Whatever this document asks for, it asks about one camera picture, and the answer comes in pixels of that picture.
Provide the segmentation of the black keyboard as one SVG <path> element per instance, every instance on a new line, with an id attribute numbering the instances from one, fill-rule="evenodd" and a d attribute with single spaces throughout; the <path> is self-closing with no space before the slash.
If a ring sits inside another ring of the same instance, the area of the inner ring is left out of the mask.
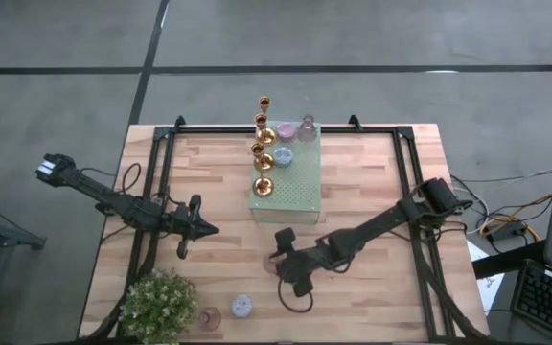
<path id="1" fill-rule="evenodd" d="M 524 262 L 517 274 L 511 310 L 552 332 L 552 268 Z"/>

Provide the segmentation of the shorter gold candlestick holder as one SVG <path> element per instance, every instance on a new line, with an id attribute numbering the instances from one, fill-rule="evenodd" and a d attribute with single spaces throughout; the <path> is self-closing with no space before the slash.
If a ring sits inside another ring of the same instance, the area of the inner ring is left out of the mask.
<path id="1" fill-rule="evenodd" d="M 268 96 L 261 96 L 259 99 L 260 112 L 254 117 L 257 127 L 256 139 L 265 146 L 273 144 L 277 139 L 276 132 L 268 126 L 267 111 L 270 106 L 271 99 Z"/>

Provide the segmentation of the pink round candle tin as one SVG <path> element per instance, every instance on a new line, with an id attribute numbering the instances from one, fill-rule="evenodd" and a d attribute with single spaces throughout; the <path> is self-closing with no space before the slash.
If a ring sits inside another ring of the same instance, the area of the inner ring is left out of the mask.
<path id="1" fill-rule="evenodd" d="M 291 142 L 296 137 L 297 127 L 289 122 L 282 122 L 276 127 L 278 139 L 282 142 Z"/>

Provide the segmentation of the green perforated metal shelf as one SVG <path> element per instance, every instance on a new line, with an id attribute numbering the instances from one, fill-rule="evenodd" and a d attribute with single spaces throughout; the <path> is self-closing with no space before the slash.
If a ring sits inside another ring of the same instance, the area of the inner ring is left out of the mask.
<path id="1" fill-rule="evenodd" d="M 283 121 L 269 121 L 268 126 L 276 132 Z M 301 122 L 289 122 L 297 129 Z M 293 152 L 292 163 L 286 168 L 274 167 L 265 172 L 274 184 L 274 191 L 268 196 L 257 196 L 253 192 L 253 183 L 259 177 L 254 167 L 251 173 L 249 209 L 257 222 L 305 223 L 315 224 L 321 213 L 321 125 L 315 123 L 317 137 L 313 142 L 301 142 L 296 137 L 291 142 L 277 139 L 265 151 L 273 157 L 279 147 L 290 148 Z"/>

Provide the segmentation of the white paper sheet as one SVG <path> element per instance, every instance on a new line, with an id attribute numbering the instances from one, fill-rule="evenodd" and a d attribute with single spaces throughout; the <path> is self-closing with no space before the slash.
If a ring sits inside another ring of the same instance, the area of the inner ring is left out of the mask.
<path id="1" fill-rule="evenodd" d="M 485 251 L 480 249 L 471 241 L 467 241 L 467 246 L 469 249 L 469 253 L 471 255 L 471 259 L 474 262 L 477 260 L 481 260 L 489 257 L 489 255 Z M 485 314 L 488 314 L 489 310 L 492 308 L 492 305 L 498 293 L 503 277 L 504 277 L 504 273 L 500 273 L 487 278 L 476 280 Z"/>

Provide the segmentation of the tall gold candlestick holder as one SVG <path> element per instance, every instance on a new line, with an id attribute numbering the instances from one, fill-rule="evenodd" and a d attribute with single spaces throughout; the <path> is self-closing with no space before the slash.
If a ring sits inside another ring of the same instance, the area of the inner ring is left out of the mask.
<path id="1" fill-rule="evenodd" d="M 265 147 L 260 143 L 251 146 L 254 157 L 254 167 L 259 172 L 259 177 L 253 183 L 253 192 L 257 196 L 269 196 L 274 191 L 273 181 L 265 176 L 265 172 L 274 167 L 274 158 L 265 152 Z"/>
<path id="2" fill-rule="evenodd" d="M 260 172 L 270 170 L 274 166 L 274 158 L 265 151 L 265 147 L 276 142 L 276 132 L 267 126 L 267 116 L 264 113 L 258 113 L 254 117 L 256 124 L 256 143 L 251 147 L 255 157 L 255 168 Z"/>

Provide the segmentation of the black aluminium table frame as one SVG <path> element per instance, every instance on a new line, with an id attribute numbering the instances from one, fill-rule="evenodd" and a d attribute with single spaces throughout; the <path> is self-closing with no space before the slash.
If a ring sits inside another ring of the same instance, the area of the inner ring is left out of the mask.
<path id="1" fill-rule="evenodd" d="M 188 201 L 200 195 L 200 213 L 219 228 L 212 239 L 176 255 L 179 238 L 126 233 L 102 245 L 80 330 L 93 331 L 125 291 L 140 260 L 191 280 L 197 307 L 216 307 L 217 330 L 194 322 L 178 341 L 189 345 L 251 343 L 461 342 L 481 338 L 488 325 L 465 236 L 446 233 L 423 243 L 422 230 L 403 224 L 366 243 L 342 274 L 317 270 L 310 297 L 263 268 L 277 248 L 275 233 L 292 227 L 296 249 L 334 230 L 379 215 L 424 180 L 449 169 L 434 124 L 325 125 L 321 129 L 321 213 L 315 224 L 257 222 L 249 209 L 255 141 L 252 125 L 132 126 L 121 164 L 140 164 L 134 193 L 163 193 Z M 231 312 L 248 295 L 246 318 Z"/>

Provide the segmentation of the black desk bar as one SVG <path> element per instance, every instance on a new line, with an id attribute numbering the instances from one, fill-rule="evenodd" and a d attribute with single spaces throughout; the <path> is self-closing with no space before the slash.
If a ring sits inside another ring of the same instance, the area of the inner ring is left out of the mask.
<path id="1" fill-rule="evenodd" d="M 499 253 L 472 262 L 476 279 L 519 270 L 527 260 L 544 264 L 545 241 L 537 241 L 507 252 Z"/>

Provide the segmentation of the black power adapter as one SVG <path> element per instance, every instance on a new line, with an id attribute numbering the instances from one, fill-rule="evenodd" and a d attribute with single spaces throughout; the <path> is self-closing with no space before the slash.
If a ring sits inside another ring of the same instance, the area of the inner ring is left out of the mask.
<path id="1" fill-rule="evenodd" d="M 524 235 L 526 231 L 527 226 L 522 223 L 511 222 L 506 224 L 498 224 L 489 228 L 487 238 L 490 242 L 503 241 Z"/>

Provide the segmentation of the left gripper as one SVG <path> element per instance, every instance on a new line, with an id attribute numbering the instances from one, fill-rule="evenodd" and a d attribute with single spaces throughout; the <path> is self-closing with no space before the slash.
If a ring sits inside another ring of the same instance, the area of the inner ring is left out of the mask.
<path id="1" fill-rule="evenodd" d="M 175 209 L 170 212 L 169 234 L 176 234 L 181 237 L 176 255 L 179 259 L 184 260 L 188 254 L 189 241 L 194 242 L 202 236 L 206 241 L 212 239 L 219 235 L 219 228 L 201 218 L 199 214 L 201 207 L 200 195 L 192 195 L 189 203 L 174 201 L 173 199 L 170 199 L 170 202 L 175 205 Z"/>

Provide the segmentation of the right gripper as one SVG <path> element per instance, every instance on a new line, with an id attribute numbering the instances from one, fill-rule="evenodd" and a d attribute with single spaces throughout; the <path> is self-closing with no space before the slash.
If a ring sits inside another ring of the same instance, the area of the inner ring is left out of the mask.
<path id="1" fill-rule="evenodd" d="M 291 284 L 296 297 L 304 297 L 313 290 L 311 274 L 329 263 L 329 247 L 319 241 L 314 247 L 296 250 L 295 239 L 290 227 L 276 232 L 277 251 L 270 261 L 276 263 L 277 277 Z"/>

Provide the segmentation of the potted green plant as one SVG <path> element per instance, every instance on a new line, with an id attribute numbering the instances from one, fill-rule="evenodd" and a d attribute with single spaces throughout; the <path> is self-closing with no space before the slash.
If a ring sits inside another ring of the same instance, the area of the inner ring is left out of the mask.
<path id="1" fill-rule="evenodd" d="M 120 306 L 123 334 L 144 345 L 174 345 L 188 331 L 196 314 L 195 284 L 173 269 L 154 268 L 129 287 Z"/>

